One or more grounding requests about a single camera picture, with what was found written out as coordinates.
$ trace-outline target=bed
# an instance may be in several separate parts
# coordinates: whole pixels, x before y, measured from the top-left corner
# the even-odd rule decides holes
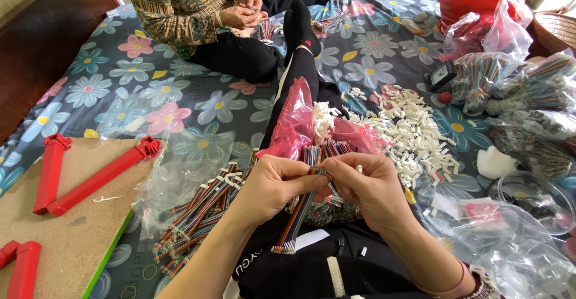
[[[448,183],[432,186],[431,178],[417,180],[416,199],[428,206],[435,192],[459,199],[486,196],[492,182],[478,174],[475,159],[478,150],[492,142],[488,125],[479,118],[465,117],[461,110],[446,106],[436,94],[425,91],[423,75],[442,61],[443,35],[438,31],[440,15],[437,0],[331,0],[328,5],[311,7],[316,20],[342,8],[350,21],[327,33],[319,34],[322,52],[315,64],[321,75],[337,82],[344,92],[343,103],[365,113],[377,111],[377,104],[349,98],[346,94],[358,87],[367,94],[382,94],[382,86],[401,85],[416,90],[434,108],[434,119],[441,132],[457,142],[451,148],[460,162],[460,173]],[[0,148],[0,196],[43,153],[43,139],[60,132],[65,136],[98,138],[96,128],[119,95],[149,89],[161,93],[162,87],[181,92],[179,109],[189,109],[182,118],[192,133],[235,132],[232,157],[247,156],[258,147],[270,118],[278,82],[250,85],[234,77],[212,72],[178,59],[167,45],[150,39],[131,5],[116,8],[117,16],[107,17],[82,45],[76,59],[55,84],[46,91],[7,142]],[[431,26],[422,25],[424,35],[415,36],[401,24],[402,17],[427,13]],[[271,18],[282,23],[283,15]],[[273,37],[279,50],[285,49],[279,33]],[[385,62],[386,65],[375,67]],[[203,104],[219,103],[209,109]],[[195,147],[209,148],[209,144]],[[576,177],[569,177],[570,186]],[[129,222],[112,256],[97,279],[92,299],[154,298],[169,282],[160,273],[151,252],[142,251],[140,222]]]

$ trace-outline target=wooden bed frame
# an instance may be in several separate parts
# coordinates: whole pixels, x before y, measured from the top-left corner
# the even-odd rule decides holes
[[[0,144],[117,6],[116,0],[34,0],[0,28]]]

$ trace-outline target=black sock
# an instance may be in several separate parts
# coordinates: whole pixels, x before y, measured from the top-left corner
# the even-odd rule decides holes
[[[310,25],[310,10],[302,0],[292,0],[290,9],[292,10],[291,18],[296,30],[296,47],[300,45],[306,46],[314,57],[318,56],[322,46]]]
[[[296,27],[292,18],[292,10],[288,9],[284,14],[284,37],[286,38],[286,56],[284,57],[284,67],[288,67],[292,54],[298,46],[296,41]]]

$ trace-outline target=plastic container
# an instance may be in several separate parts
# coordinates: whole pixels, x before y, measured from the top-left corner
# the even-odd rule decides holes
[[[494,182],[488,195],[522,207],[551,235],[564,235],[576,227],[574,204],[565,191],[543,176],[514,171]]]

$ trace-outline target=red ball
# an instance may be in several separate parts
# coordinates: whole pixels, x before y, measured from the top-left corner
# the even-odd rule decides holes
[[[452,101],[452,95],[448,92],[444,92],[438,96],[438,100],[443,104],[448,104],[450,101]]]

